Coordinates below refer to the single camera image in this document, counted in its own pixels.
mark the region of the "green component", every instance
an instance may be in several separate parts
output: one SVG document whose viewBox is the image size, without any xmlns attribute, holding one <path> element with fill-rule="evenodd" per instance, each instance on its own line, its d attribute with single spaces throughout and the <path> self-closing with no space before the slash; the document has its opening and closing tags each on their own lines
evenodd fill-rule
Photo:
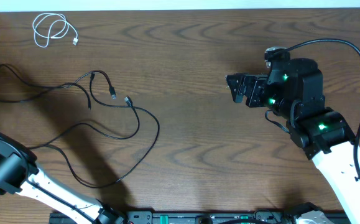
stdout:
<svg viewBox="0 0 360 224">
<path fill-rule="evenodd" d="M 247 215 L 241 215 L 241 219 L 249 219 Z"/>
<path fill-rule="evenodd" d="M 318 127 L 320 130 L 324 130 L 325 128 L 327 128 L 324 124 L 320 124 Z"/>
<path fill-rule="evenodd" d="M 168 215 L 160 216 L 160 224 L 168 224 Z"/>
</svg>

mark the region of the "green light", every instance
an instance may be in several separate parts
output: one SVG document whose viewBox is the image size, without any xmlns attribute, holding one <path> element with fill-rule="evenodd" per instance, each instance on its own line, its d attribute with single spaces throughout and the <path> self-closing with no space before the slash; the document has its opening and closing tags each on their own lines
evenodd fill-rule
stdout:
<svg viewBox="0 0 360 224">
<path fill-rule="evenodd" d="M 318 127 L 320 130 L 324 130 L 325 128 L 327 128 L 324 124 L 320 124 Z"/>
</svg>

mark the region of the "cable connector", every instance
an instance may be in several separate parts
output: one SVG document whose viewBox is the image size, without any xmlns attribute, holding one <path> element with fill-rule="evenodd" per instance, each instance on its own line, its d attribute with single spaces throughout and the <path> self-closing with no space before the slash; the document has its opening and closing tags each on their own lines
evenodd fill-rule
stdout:
<svg viewBox="0 0 360 224">
<path fill-rule="evenodd" d="M 115 89 L 113 88 L 113 86 L 110 86 L 109 87 L 109 93 L 111 94 L 112 96 L 112 99 L 116 99 L 116 92 L 115 92 Z"/>
<path fill-rule="evenodd" d="M 131 101 L 131 99 L 130 99 L 130 96 L 126 96 L 126 97 L 124 98 L 124 101 L 127 103 L 128 106 L 131 106 L 131 107 L 132 107 L 132 101 Z"/>
</svg>

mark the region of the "wood grain surface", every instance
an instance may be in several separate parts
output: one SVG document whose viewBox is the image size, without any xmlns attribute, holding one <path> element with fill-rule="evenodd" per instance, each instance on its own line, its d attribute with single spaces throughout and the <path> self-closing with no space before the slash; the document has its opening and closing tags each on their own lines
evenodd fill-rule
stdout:
<svg viewBox="0 0 360 224">
<path fill-rule="evenodd" d="M 323 176 L 289 136 L 264 119 L 264 108 L 235 104 L 224 76 L 266 73 L 264 50 L 332 37 L 360 47 L 360 9 L 66 12 L 71 31 L 46 49 L 37 47 L 31 23 L 38 13 L 0 13 L 0 63 L 14 65 L 32 83 L 73 82 L 90 70 L 101 101 L 136 106 L 158 117 L 162 132 L 145 161 L 120 184 L 87 189 L 51 149 L 34 152 L 54 177 L 122 210 L 245 211 L 313 202 L 341 210 Z M 292 52 L 315 59 L 324 75 L 326 104 L 356 131 L 360 119 L 360 59 L 349 47 L 317 44 Z M 87 88 L 89 79 L 82 80 Z M 0 72 L 0 97 L 20 99 L 26 88 Z M 152 143 L 156 124 L 140 113 L 141 130 L 127 141 L 80 128 L 59 139 L 74 169 L 103 184 L 125 174 Z M 283 122 L 281 118 L 272 118 Z M 125 136 L 136 128 L 129 109 L 87 108 L 76 88 L 23 104 L 0 103 L 0 131 L 26 146 L 48 141 L 79 121 Z M 17 195 L 0 196 L 0 223 L 47 223 L 51 208 Z"/>
</svg>

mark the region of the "coiled white cable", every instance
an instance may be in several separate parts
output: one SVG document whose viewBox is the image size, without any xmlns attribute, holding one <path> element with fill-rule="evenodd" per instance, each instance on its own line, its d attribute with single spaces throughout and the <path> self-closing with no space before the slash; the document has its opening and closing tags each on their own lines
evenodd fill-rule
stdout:
<svg viewBox="0 0 360 224">
<path fill-rule="evenodd" d="M 41 18 L 41 20 L 35 25 L 37 19 L 41 16 L 44 16 L 43 18 Z M 50 17 L 50 16 L 59 16 L 61 17 L 61 19 L 57 19 L 56 21 L 54 21 L 53 23 L 51 23 L 50 28 L 48 29 L 48 33 L 47 36 L 44 36 L 42 34 L 40 34 L 39 32 L 37 32 L 37 27 L 39 26 L 39 24 L 41 22 L 43 22 L 43 20 L 45 20 L 46 18 Z M 56 22 L 64 22 L 63 28 L 60 32 L 57 32 L 56 34 L 54 34 L 53 36 L 51 35 L 51 29 L 54 26 L 54 24 Z M 67 21 L 67 18 L 63 15 L 63 14 L 57 14 L 57 13 L 51 13 L 51 12 L 46 12 L 46 13 L 41 13 L 40 15 L 36 16 L 36 18 L 33 20 L 32 23 L 32 27 L 34 30 L 34 40 L 35 40 L 35 44 L 38 45 L 39 47 L 43 47 L 46 48 L 48 46 L 49 40 L 50 39 L 61 39 L 62 37 L 65 37 L 65 35 L 68 33 L 69 27 L 72 27 L 72 29 L 75 31 L 76 33 L 76 37 L 73 39 L 73 45 L 76 45 L 78 43 L 78 32 L 76 31 L 76 29 Z M 39 43 L 37 43 L 36 40 L 36 35 L 42 38 L 46 38 L 47 39 L 47 43 L 45 45 L 40 45 Z"/>
</svg>

